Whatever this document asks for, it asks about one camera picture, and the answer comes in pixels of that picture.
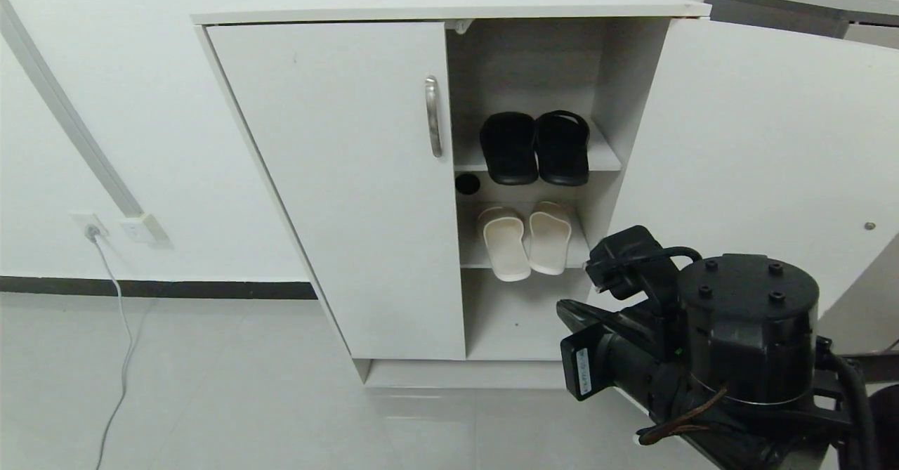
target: slipper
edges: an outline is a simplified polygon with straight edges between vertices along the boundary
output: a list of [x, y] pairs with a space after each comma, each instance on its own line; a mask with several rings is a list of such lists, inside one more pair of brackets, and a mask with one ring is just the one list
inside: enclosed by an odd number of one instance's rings
[[555, 185], [584, 185], [590, 178], [587, 141], [590, 126], [583, 117], [565, 110], [540, 115], [534, 150], [540, 178]]
[[481, 150], [487, 172], [502, 185], [525, 185], [537, 181], [534, 157], [534, 119], [521, 112], [500, 112], [481, 127]]
[[571, 220], [560, 205], [541, 201], [527, 220], [530, 226], [530, 267], [546, 275], [562, 275], [568, 258]]
[[530, 276], [524, 252], [524, 223], [511, 208], [492, 207], [478, 215], [478, 232], [487, 246], [487, 257], [494, 275], [504, 282]]

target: floor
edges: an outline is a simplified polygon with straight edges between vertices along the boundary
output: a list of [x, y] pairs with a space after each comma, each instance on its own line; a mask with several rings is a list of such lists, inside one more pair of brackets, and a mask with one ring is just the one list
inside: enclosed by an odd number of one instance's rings
[[[93, 469], [126, 343], [115, 300], [0, 301], [0, 466]], [[633, 444], [648, 420], [614, 391], [367, 390], [316, 301], [126, 313], [138, 345], [105, 469], [713, 468], [677, 439]]]

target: metal handle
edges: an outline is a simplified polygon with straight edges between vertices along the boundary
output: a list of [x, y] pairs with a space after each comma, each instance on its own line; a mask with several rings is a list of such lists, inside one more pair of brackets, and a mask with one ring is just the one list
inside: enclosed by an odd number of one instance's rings
[[443, 147], [440, 147], [440, 120], [437, 118], [437, 79], [435, 77], [424, 79], [424, 105], [428, 109], [431, 152], [434, 157], [443, 156]]

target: shoe cabinet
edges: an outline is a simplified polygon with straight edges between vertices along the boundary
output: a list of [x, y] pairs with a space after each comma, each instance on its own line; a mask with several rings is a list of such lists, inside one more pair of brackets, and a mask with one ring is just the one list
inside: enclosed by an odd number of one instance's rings
[[[556, 300], [622, 306], [581, 269], [610, 230], [800, 265], [821, 312], [899, 230], [899, 51], [710, 8], [261, 0], [193, 22], [366, 384], [563, 387]], [[589, 182], [492, 182], [485, 118], [556, 109], [590, 124]], [[456, 191], [462, 173], [478, 192]], [[479, 211], [527, 221], [543, 200], [570, 211], [566, 271], [498, 281]]]

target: white label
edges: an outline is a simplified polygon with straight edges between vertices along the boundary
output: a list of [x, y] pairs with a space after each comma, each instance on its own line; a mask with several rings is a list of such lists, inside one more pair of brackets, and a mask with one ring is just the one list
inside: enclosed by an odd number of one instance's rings
[[577, 381], [580, 383], [581, 396], [590, 393], [593, 390], [593, 384], [590, 382], [590, 357], [587, 355], [587, 349], [582, 348], [575, 353], [577, 361]]

